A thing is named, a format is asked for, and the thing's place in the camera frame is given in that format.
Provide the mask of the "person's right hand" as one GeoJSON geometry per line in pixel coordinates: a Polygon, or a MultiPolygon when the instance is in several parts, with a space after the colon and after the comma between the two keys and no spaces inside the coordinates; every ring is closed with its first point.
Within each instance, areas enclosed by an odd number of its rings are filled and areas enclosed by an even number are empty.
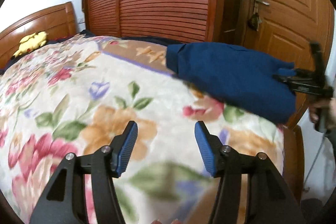
{"type": "Polygon", "coordinates": [[[309,106],[309,118],[313,124],[321,124],[320,119],[324,118],[324,127],[327,130],[335,129],[335,98],[320,99],[313,102],[309,106]]]}

